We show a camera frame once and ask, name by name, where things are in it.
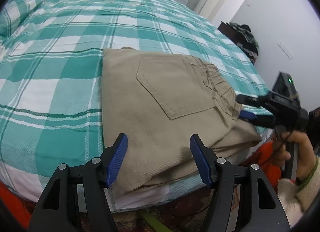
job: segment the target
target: blue gripper pad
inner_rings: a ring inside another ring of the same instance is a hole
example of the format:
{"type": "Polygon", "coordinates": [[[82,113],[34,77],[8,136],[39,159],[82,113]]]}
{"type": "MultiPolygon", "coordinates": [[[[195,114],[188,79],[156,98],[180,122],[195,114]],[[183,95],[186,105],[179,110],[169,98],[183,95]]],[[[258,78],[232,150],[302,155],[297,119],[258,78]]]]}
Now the blue gripper pad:
{"type": "Polygon", "coordinates": [[[107,168],[106,185],[110,187],[118,176],[123,158],[128,149],[128,137],[124,134],[107,168]]]}
{"type": "Polygon", "coordinates": [[[257,116],[252,112],[249,112],[246,110],[240,110],[239,118],[254,120],[254,119],[257,119],[257,116]]]}
{"type": "Polygon", "coordinates": [[[211,168],[197,144],[194,135],[190,137],[190,150],[196,162],[202,182],[206,184],[208,188],[211,188],[213,186],[211,168]]]}

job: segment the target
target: green strap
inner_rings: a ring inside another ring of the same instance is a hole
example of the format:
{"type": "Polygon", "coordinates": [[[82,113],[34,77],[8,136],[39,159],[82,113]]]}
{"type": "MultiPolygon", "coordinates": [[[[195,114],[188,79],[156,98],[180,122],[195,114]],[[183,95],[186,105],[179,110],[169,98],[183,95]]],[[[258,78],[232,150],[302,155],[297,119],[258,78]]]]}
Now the green strap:
{"type": "Polygon", "coordinates": [[[138,214],[145,220],[146,223],[155,231],[155,232],[172,232],[169,228],[163,225],[159,220],[154,216],[148,213],[145,210],[138,210],[138,214]]]}
{"type": "Polygon", "coordinates": [[[298,180],[296,181],[296,184],[298,185],[298,192],[301,191],[302,189],[304,189],[305,186],[307,186],[307,184],[310,182],[311,178],[315,174],[315,171],[318,167],[318,164],[319,164],[319,158],[317,157],[316,165],[313,167],[309,176],[303,182],[299,182],[298,180]]]}

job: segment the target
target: hand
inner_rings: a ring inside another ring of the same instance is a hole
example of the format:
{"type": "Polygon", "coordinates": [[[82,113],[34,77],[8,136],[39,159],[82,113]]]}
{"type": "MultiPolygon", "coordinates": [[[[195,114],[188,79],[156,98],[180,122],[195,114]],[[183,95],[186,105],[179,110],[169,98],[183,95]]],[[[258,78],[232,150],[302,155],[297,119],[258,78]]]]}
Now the hand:
{"type": "MultiPolygon", "coordinates": [[[[313,147],[306,133],[293,131],[291,135],[289,135],[289,132],[284,132],[281,134],[284,140],[299,144],[298,165],[296,175],[297,178],[303,181],[309,176],[312,169],[316,165],[316,156],[313,152],[313,147]]],[[[274,134],[272,136],[272,139],[272,147],[274,151],[278,151],[272,157],[271,162],[276,166],[282,167],[284,166],[285,161],[290,160],[291,155],[289,152],[286,151],[285,145],[282,144],[281,141],[276,140],[276,136],[274,134]]]]}

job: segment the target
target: bed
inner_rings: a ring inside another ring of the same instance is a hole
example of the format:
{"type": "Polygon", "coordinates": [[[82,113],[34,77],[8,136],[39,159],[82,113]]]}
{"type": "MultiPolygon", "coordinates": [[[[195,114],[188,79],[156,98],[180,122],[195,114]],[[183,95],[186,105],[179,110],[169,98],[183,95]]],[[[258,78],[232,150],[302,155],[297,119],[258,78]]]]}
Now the bed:
{"type": "MultiPolygon", "coordinates": [[[[102,51],[122,47],[199,57],[215,64],[237,94],[268,90],[232,41],[173,0],[9,0],[0,14],[0,180],[10,190],[36,202],[60,163],[80,165],[102,153],[102,51]]],[[[249,153],[229,160],[240,163],[249,153]]],[[[201,186],[195,174],[121,198],[110,188],[106,196],[116,212],[201,186]]],[[[78,196],[85,211],[80,185],[78,196]]]]}

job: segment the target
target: white wall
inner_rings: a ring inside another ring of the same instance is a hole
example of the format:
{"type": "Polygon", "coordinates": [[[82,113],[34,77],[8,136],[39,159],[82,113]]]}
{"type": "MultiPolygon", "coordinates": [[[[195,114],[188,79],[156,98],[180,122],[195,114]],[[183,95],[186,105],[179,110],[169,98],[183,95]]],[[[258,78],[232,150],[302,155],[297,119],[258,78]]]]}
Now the white wall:
{"type": "Polygon", "coordinates": [[[255,67],[269,89],[279,71],[287,72],[301,106],[320,106],[320,20],[308,0],[246,0],[231,21],[250,26],[260,46],[255,67]],[[277,46],[280,41],[292,60],[277,46]]]}
{"type": "Polygon", "coordinates": [[[229,23],[245,0],[226,0],[211,21],[219,27],[221,21],[229,23]]]}

